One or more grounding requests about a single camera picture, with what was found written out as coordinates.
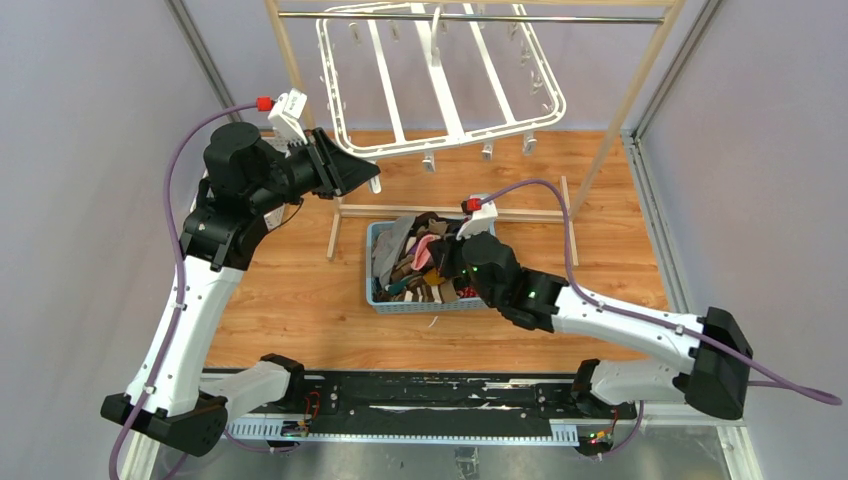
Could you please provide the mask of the white plastic clip hanger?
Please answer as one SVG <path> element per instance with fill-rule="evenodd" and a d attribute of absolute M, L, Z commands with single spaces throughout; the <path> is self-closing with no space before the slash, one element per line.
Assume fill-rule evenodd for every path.
<path fill-rule="evenodd" d="M 478 12 L 471 4 L 465 3 L 458 14 L 449 14 L 442 4 L 428 12 L 423 3 L 369 3 L 351 7 L 333 7 L 320 13 L 315 23 L 319 38 L 319 51 L 324 68 L 324 83 L 328 94 L 328 110 L 333 119 L 334 132 L 340 147 L 357 157 L 372 163 L 383 158 L 411 154 L 423 154 L 423 165 L 428 172 L 435 169 L 435 153 L 438 150 L 450 149 L 464 145 L 480 144 L 483 147 L 484 160 L 490 160 L 496 140 L 521 135 L 524 138 L 523 152 L 530 155 L 535 150 L 536 131 L 550 127 L 559 122 L 566 113 L 567 103 L 558 81 L 550 68 L 541 44 L 533 28 L 538 18 L 528 15 L 522 4 L 514 4 L 511 14 L 507 16 L 487 16 Z M 332 20 L 348 20 L 354 33 L 365 25 L 371 38 L 380 85 L 388 109 L 394 142 L 376 146 L 359 146 L 349 137 L 349 129 L 345 119 L 345 99 L 336 69 L 333 44 L 330 40 L 329 22 Z M 404 92 L 401 84 L 390 77 L 389 63 L 382 45 L 378 25 L 388 23 L 391 31 L 397 29 L 400 21 L 411 21 L 419 37 L 427 77 L 435 95 L 436 104 L 445 123 L 446 132 L 442 136 L 427 137 L 422 140 L 410 140 L 405 135 L 405 128 L 398 109 L 398 94 Z M 477 130 L 468 130 L 463 126 L 457 106 L 457 92 L 450 87 L 442 63 L 442 48 L 438 41 L 438 33 L 443 24 L 456 21 L 467 24 L 471 31 L 472 53 L 478 55 L 483 64 L 483 82 L 489 86 L 495 97 L 495 105 L 503 120 L 494 126 Z M 549 99 L 544 106 L 541 116 L 519 120 L 515 117 L 512 106 L 506 96 L 500 74 L 491 59 L 489 48 L 483 38 L 483 24 L 502 22 L 509 26 L 511 36 L 521 40 L 521 62 L 531 67 L 532 90 L 543 90 Z"/>

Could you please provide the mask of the pink patterned sock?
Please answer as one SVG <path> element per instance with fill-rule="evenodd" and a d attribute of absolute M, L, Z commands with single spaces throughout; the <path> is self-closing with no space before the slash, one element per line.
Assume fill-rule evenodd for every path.
<path fill-rule="evenodd" d="M 413 252 L 413 260 L 411 267 L 415 271 L 421 271 L 432 259 L 432 254 L 429 251 L 429 245 L 440 240 L 441 237 L 436 234 L 426 234 L 416 243 Z"/>

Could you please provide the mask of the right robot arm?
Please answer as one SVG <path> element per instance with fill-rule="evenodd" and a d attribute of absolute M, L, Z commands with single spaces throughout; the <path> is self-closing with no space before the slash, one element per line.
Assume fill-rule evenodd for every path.
<path fill-rule="evenodd" d="M 625 402 L 684 402 L 723 420 L 742 417 L 753 350 L 734 316 L 664 312 L 583 290 L 519 264 L 489 233 L 428 248 L 439 273 L 466 281 L 490 308 L 525 330 L 590 336 L 646 355 L 644 361 L 580 364 L 574 408 L 594 417 Z"/>

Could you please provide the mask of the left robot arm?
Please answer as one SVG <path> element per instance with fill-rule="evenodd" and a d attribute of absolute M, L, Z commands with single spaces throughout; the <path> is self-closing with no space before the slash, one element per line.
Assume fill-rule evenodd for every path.
<path fill-rule="evenodd" d="M 305 404 L 304 368 L 297 361 L 268 354 L 202 385 L 204 363 L 226 305 L 259 244 L 281 227 L 285 208 L 308 194 L 344 196 L 379 173 L 320 128 L 279 151 L 246 122 L 216 129 L 203 160 L 206 176 L 177 237 L 175 281 L 153 344 L 127 389 L 101 407 L 105 419 L 195 457 L 208 454 L 232 421 L 262 405 L 291 413 Z"/>

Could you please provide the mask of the mustard yellow sock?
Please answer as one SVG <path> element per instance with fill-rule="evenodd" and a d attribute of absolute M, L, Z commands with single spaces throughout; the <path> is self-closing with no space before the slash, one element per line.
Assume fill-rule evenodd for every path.
<path fill-rule="evenodd" d="M 427 271 L 422 278 L 429 286 L 440 286 L 448 281 L 448 279 L 442 276 L 436 268 Z"/>

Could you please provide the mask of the red sock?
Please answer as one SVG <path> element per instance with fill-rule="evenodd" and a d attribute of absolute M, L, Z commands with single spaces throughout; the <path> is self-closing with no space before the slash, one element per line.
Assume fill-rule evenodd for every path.
<path fill-rule="evenodd" d="M 460 299 L 470 299 L 479 297 L 477 291 L 471 286 L 459 288 L 457 290 L 457 295 Z"/>

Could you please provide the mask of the brown white striped sock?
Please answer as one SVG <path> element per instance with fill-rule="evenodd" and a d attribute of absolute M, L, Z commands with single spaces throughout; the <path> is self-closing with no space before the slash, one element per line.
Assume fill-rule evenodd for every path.
<path fill-rule="evenodd" d="M 452 283 L 443 282 L 438 285 L 430 285 L 420 277 L 392 285 L 387 293 L 393 302 L 445 304 L 460 299 Z"/>

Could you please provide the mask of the grey sock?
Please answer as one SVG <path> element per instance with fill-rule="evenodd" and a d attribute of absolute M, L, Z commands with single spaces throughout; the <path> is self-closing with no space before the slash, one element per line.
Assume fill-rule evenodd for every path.
<path fill-rule="evenodd" d="M 372 274 L 379 280 L 382 287 L 387 287 L 390 283 L 392 270 L 405 248 L 415 219 L 413 215 L 398 218 L 375 240 L 372 251 Z"/>

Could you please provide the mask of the blue plastic sock basket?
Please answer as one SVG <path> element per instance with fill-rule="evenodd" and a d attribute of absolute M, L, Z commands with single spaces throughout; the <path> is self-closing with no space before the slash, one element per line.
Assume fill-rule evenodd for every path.
<path fill-rule="evenodd" d="M 378 314 L 413 314 L 413 313 L 437 313 L 448 311 L 467 311 L 487 309 L 486 304 L 479 297 L 459 299 L 449 303 L 434 302 L 378 302 L 375 300 L 377 293 L 377 278 L 373 276 L 371 254 L 380 233 L 388 230 L 393 225 L 392 221 L 378 221 L 370 223 L 366 229 L 365 236 L 365 300 Z"/>

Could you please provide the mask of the wooden clothes rack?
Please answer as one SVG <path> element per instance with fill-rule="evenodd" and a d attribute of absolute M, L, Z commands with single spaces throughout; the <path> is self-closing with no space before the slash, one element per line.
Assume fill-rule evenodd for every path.
<path fill-rule="evenodd" d="M 461 3 L 460 7 L 462 10 L 463 4 L 468 2 Z M 436 5 L 442 4 L 445 6 L 447 13 L 449 14 L 458 14 L 458 13 L 450 13 L 447 10 L 447 2 L 445 1 L 435 1 L 432 6 L 433 9 L 428 12 L 432 12 Z M 514 4 L 522 4 L 527 6 L 524 1 L 508 2 L 508 7 L 511 10 L 512 5 Z M 484 14 L 481 6 L 476 6 L 471 4 L 478 12 Z M 650 70 L 653 68 L 659 53 L 665 42 L 667 40 L 668 35 L 670 34 L 672 28 L 674 27 L 677 18 L 681 11 L 683 10 L 684 4 L 681 1 L 663 1 L 661 2 L 661 7 L 664 9 L 664 13 L 660 17 L 610 17 L 610 16 L 602 16 L 602 17 L 574 17 L 574 16 L 532 16 L 538 18 L 538 23 L 565 23 L 565 24 L 611 24 L 611 25 L 621 25 L 621 24 L 646 24 L 652 25 L 655 28 L 655 31 L 646 47 L 643 56 L 640 60 L 640 63 L 634 73 L 626 92 L 625 97 L 619 104 L 619 107 L 616 110 L 616 113 L 613 116 L 613 119 L 610 121 L 607 131 L 601 141 L 601 145 L 598 148 L 591 164 L 588 173 L 584 176 L 580 184 L 580 188 L 577 192 L 577 198 L 574 202 L 568 204 L 568 213 L 569 215 L 575 215 L 581 209 L 583 203 L 586 200 L 586 197 L 591 189 L 591 186 L 595 180 L 595 177 L 600 172 L 601 167 L 603 166 L 608 153 L 612 147 L 612 144 L 618 135 L 619 130 L 624 125 L 627 115 L 629 114 L 633 104 L 640 91 L 642 90 L 644 83 L 647 79 L 647 76 Z M 281 5 L 277 1 L 268 1 L 265 4 L 265 8 L 267 10 L 268 17 L 270 19 L 272 29 L 274 31 L 274 35 L 282 54 L 283 60 L 286 64 L 286 68 L 289 72 L 289 77 L 292 82 L 293 88 L 298 90 L 302 90 L 303 81 L 301 78 L 301 73 L 299 69 L 299 65 L 297 60 L 295 59 L 293 53 L 293 44 L 289 37 L 287 28 L 285 26 L 285 22 L 288 19 L 306 19 L 316 21 L 319 18 L 320 13 L 324 11 L 318 12 L 303 12 L 303 11 L 285 11 L 282 9 Z"/>

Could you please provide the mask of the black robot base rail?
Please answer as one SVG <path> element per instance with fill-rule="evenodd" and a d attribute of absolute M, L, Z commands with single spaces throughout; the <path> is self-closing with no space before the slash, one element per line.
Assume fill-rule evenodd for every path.
<path fill-rule="evenodd" d="M 566 447 L 591 459 L 650 426 L 740 427 L 685 404 L 578 405 L 568 373 L 321 370 L 289 400 L 265 402 L 223 439 L 281 449 L 306 443 Z"/>

